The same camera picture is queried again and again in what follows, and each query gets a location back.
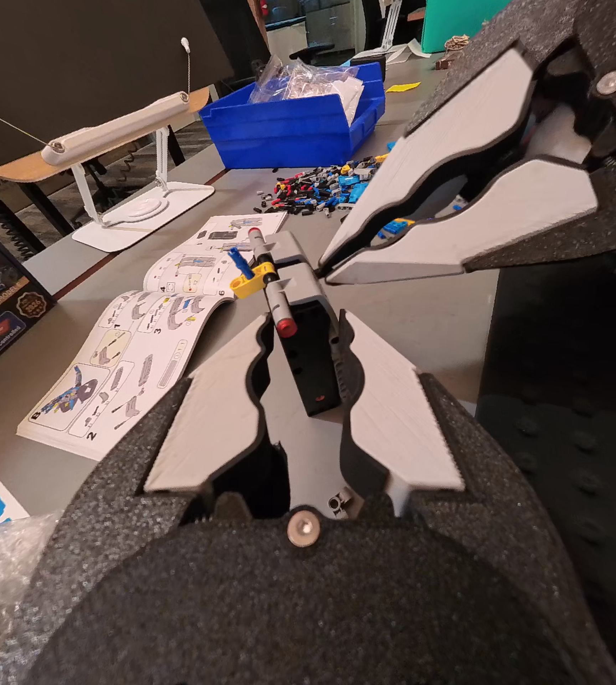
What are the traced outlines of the small wooden model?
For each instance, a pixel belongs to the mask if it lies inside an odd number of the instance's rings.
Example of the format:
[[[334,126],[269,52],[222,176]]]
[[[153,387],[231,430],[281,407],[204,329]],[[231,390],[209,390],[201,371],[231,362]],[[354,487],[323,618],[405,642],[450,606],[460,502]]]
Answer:
[[[453,35],[444,43],[444,55],[435,62],[435,69],[443,71],[450,68],[459,54],[465,49],[470,41],[467,34]]]

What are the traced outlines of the instruction booklet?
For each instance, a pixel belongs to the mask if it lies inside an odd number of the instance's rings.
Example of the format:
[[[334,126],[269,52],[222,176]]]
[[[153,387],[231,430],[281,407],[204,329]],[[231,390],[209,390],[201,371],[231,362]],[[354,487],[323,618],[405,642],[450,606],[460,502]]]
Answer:
[[[252,261],[248,230],[281,229],[287,212],[214,216],[155,262],[141,290],[108,304],[55,385],[17,426],[19,437],[99,461],[184,373],[205,323],[235,297],[228,255]]]

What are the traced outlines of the white stand with wooden board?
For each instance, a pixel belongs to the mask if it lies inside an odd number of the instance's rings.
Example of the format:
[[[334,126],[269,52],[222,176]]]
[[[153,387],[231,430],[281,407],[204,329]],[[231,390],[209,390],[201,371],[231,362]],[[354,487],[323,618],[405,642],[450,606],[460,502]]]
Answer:
[[[430,57],[422,48],[427,1],[352,1],[355,57],[380,47],[411,45],[415,56]]]
[[[0,166],[0,176],[15,183],[36,183],[70,169],[80,190],[90,222],[74,234],[74,240],[102,252],[121,252],[163,227],[212,193],[209,186],[169,182],[167,179],[167,136],[171,121],[197,112],[206,103],[207,87],[192,90],[191,51],[182,38],[187,56],[187,85],[184,90],[103,124],[83,127],[43,143],[40,151]],[[35,137],[0,117],[14,130]],[[157,135],[156,188],[120,207],[102,213],[97,210],[87,184],[83,164],[107,151],[149,134]]]

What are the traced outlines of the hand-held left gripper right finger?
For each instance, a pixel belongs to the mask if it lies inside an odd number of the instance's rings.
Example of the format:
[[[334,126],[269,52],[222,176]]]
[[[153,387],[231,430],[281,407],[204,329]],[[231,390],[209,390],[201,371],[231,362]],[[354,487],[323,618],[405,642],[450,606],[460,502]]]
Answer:
[[[350,311],[339,313],[338,337],[348,487],[363,500],[388,495],[398,517],[413,492],[464,492],[418,367]]]

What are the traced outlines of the blue plastic bin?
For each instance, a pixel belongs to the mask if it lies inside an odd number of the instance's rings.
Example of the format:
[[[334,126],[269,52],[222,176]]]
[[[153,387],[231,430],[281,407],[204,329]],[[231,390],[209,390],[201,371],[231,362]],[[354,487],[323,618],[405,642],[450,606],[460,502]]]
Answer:
[[[314,168],[345,163],[374,131],[385,112],[381,67],[358,67],[364,82],[352,125],[337,95],[249,103],[252,85],[200,111],[228,169]]]

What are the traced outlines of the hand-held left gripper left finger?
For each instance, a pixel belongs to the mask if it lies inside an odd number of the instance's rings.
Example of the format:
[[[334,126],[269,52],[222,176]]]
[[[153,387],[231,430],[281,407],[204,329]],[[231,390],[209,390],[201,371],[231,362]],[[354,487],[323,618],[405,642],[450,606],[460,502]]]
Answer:
[[[273,462],[261,404],[273,346],[271,316],[261,314],[190,374],[144,493],[260,496]]]

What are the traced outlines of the clear plastic bags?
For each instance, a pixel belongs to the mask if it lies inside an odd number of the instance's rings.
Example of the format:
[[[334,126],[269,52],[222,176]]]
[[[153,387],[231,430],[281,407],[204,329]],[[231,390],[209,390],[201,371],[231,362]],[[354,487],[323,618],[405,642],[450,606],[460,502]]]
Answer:
[[[250,94],[250,104],[337,95],[349,125],[353,124],[364,82],[358,66],[312,66],[296,59],[283,64],[271,56]]]

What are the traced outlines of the green plastic bin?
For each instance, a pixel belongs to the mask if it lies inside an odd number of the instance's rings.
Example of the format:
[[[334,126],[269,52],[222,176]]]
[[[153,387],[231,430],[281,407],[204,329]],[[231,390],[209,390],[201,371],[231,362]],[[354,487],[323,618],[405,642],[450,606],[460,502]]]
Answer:
[[[510,1],[427,1],[421,49],[424,54],[444,51],[453,36],[474,37]]]

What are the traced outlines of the dark panel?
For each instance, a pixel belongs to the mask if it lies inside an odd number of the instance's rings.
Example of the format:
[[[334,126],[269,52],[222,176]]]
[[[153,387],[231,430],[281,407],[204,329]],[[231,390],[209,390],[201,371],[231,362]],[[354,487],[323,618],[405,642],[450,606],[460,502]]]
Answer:
[[[0,1],[0,166],[233,74],[199,1]]]

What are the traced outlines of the grey black toy brick assembly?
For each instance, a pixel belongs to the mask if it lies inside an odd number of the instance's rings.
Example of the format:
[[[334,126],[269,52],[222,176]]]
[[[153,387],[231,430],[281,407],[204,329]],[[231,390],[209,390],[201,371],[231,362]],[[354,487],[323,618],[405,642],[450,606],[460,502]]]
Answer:
[[[248,244],[251,262],[235,247],[228,252],[240,271],[229,284],[232,293],[264,294],[306,414],[337,407],[338,318],[317,275],[290,232],[265,237],[252,222]]]

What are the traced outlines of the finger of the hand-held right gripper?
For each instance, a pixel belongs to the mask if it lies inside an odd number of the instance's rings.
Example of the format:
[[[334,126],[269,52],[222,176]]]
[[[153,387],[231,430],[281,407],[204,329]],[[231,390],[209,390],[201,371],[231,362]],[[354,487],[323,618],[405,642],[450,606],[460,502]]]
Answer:
[[[411,227],[384,247],[365,249],[330,273],[331,285],[376,284],[458,275],[473,258],[517,244],[598,208],[580,165],[592,143],[560,104],[535,128],[526,160],[498,176],[473,202]]]
[[[535,65],[519,42],[400,138],[320,258],[332,273],[392,218],[415,210],[447,180],[476,167],[525,119]]]

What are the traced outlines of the pile of small toy pieces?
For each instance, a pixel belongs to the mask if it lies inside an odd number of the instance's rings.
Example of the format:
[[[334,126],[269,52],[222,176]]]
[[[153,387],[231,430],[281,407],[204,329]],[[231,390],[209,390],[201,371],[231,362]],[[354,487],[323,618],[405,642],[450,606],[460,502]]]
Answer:
[[[278,176],[269,192],[260,191],[258,214],[284,212],[287,215],[312,216],[338,214],[344,220],[373,183],[386,155],[351,160],[345,164],[316,167],[292,176]],[[394,217],[382,224],[373,244],[393,240],[420,221],[445,218],[467,208],[469,191],[466,176],[441,184],[426,195],[401,205]]]

